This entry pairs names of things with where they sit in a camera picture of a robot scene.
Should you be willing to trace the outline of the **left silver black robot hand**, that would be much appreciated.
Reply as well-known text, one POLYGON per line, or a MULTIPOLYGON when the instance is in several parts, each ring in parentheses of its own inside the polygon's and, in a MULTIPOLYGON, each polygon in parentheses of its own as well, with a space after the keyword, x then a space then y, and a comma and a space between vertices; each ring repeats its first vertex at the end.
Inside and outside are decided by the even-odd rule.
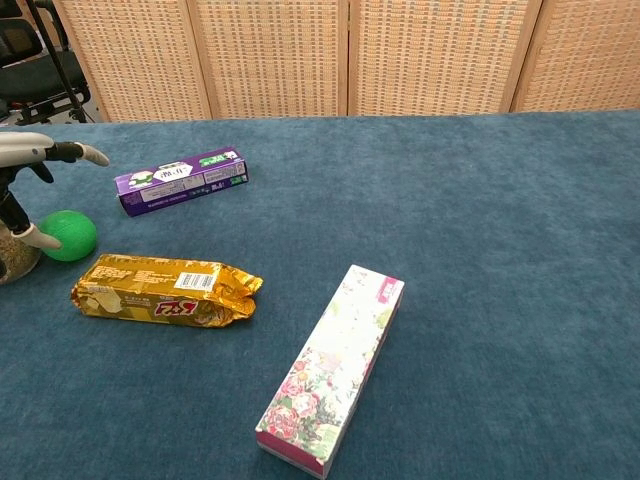
POLYGON ((39 249, 60 249, 62 243, 43 233, 11 193, 9 185, 23 168, 31 169, 45 183, 53 176, 46 161, 74 163, 86 160, 101 167, 110 164, 109 158, 93 146, 80 142, 56 142, 35 132, 1 133, 1 221, 11 235, 22 243, 39 249))

